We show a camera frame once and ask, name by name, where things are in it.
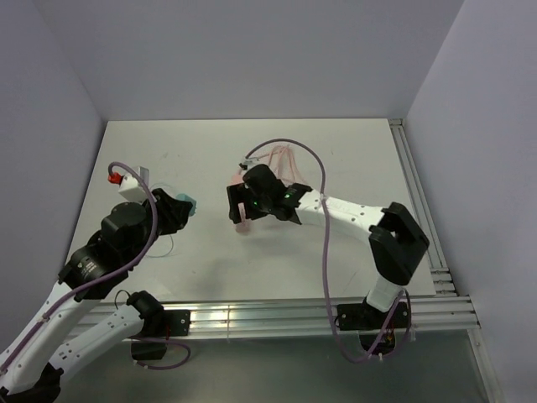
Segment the teal plug adapter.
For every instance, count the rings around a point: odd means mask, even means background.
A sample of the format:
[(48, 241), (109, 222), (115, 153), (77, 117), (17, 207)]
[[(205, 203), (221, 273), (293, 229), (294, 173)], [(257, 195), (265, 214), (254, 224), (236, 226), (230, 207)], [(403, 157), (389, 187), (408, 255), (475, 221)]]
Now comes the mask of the teal plug adapter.
[(180, 202), (187, 202), (187, 203), (190, 204), (190, 207), (189, 207), (189, 216), (190, 217), (193, 217), (196, 214), (197, 201), (194, 198), (186, 195), (185, 193), (179, 193), (179, 194), (176, 195), (175, 198)]

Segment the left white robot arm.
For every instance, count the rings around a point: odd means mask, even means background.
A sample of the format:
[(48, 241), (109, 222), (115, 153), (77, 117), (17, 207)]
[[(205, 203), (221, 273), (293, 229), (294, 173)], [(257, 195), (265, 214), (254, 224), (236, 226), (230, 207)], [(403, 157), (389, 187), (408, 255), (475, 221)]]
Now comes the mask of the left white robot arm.
[(53, 402), (63, 382), (125, 338), (154, 338), (168, 330), (161, 303), (145, 290), (79, 337), (79, 321), (128, 277), (160, 235), (175, 234), (194, 215), (188, 196), (158, 188), (141, 202), (116, 205), (100, 229), (60, 271), (45, 303), (1, 355), (3, 402)]

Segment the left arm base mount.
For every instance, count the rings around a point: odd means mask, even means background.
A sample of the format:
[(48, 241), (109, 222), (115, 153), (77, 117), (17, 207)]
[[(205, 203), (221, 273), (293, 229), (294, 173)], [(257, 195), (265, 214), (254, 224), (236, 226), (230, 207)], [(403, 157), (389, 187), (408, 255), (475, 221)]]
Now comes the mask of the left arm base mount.
[(142, 321), (142, 327), (133, 335), (130, 347), (134, 363), (154, 370), (168, 368), (169, 366), (159, 367), (150, 362), (164, 358), (172, 337), (188, 335), (190, 311), (166, 311), (164, 306), (146, 290), (130, 294), (126, 305), (133, 307)]

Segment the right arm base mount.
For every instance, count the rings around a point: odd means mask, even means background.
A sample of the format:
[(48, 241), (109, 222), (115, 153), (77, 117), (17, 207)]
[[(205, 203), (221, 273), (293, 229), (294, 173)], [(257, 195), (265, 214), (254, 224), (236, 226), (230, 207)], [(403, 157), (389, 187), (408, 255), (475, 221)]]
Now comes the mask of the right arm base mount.
[[(334, 323), (336, 327), (343, 332), (375, 332), (374, 334), (360, 336), (362, 348), (364, 350), (369, 350), (387, 317), (388, 312), (377, 311), (365, 302), (361, 304), (339, 304), (336, 306)], [(404, 302), (399, 302), (380, 342), (373, 350), (373, 354), (379, 355), (392, 353), (397, 345), (395, 331), (398, 329), (407, 329), (410, 324), (410, 319), (411, 315), (408, 305)]]

